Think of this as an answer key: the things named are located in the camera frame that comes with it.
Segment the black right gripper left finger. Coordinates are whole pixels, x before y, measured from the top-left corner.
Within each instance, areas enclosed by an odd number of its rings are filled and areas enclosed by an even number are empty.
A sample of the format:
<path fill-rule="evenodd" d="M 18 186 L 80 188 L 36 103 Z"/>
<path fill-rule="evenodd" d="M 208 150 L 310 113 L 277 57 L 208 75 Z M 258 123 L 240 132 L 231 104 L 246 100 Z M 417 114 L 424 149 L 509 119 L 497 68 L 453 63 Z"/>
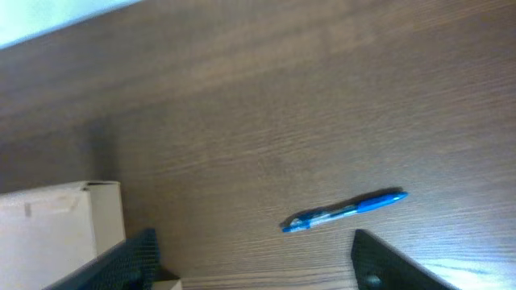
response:
<path fill-rule="evenodd" d="M 159 269 L 156 231 L 145 229 L 45 290 L 151 290 Z"/>

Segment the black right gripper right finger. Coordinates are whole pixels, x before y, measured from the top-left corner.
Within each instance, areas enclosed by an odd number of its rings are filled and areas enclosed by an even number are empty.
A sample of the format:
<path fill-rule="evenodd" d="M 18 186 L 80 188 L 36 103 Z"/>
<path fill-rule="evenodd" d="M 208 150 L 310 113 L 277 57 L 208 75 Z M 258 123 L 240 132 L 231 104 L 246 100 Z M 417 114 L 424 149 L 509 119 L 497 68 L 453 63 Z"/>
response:
<path fill-rule="evenodd" d="M 359 290 L 453 290 L 367 230 L 356 230 L 350 254 Z"/>

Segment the blue ballpoint pen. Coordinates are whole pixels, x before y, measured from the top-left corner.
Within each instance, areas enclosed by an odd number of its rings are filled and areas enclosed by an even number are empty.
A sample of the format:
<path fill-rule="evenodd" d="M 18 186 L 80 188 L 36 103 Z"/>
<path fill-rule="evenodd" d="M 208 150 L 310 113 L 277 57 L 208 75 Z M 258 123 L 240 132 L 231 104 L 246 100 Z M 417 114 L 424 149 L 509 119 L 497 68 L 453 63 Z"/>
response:
<path fill-rule="evenodd" d="M 338 204 L 308 209 L 287 218 L 280 226 L 282 233 L 294 233 L 312 229 L 353 215 L 374 211 L 406 199 L 409 193 L 402 190 L 386 189 L 366 193 Z"/>

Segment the brown cardboard box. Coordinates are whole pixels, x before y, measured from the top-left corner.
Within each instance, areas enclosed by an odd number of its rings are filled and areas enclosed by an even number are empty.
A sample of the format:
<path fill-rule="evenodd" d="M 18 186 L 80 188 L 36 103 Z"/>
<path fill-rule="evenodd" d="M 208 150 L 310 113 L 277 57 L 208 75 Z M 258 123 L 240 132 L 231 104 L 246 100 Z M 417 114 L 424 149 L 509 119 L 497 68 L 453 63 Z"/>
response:
<path fill-rule="evenodd" d="M 132 237 L 125 233 L 116 181 L 3 193 L 1 287 L 45 289 Z M 152 289 L 181 288 L 181 279 L 160 264 Z"/>

